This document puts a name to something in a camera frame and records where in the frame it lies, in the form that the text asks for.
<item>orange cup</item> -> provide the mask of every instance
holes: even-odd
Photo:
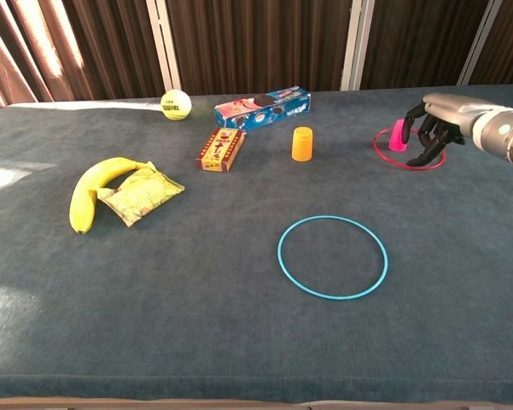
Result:
[[[295,128],[292,137],[292,159],[295,161],[309,161],[312,154],[313,130],[308,126]]]

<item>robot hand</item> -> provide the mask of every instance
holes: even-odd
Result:
[[[425,150],[407,165],[429,164],[449,143],[465,144],[472,137],[475,145],[490,154],[513,163],[513,108],[478,98],[452,94],[428,94],[408,111],[402,130],[402,142],[410,138],[415,119],[427,115],[417,135]]]

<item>banana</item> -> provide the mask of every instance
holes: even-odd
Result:
[[[86,233],[95,217],[96,189],[123,173],[149,167],[127,158],[110,158],[89,168],[79,179],[70,202],[70,225],[77,233]]]

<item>tennis ball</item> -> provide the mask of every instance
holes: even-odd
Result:
[[[191,111],[191,100],[184,91],[169,90],[161,98],[161,111],[169,120],[183,120]]]

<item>pink object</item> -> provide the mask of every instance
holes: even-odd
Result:
[[[396,120],[389,139],[389,149],[392,151],[402,152],[406,149],[406,144],[402,143],[402,128],[404,128],[404,120]]]

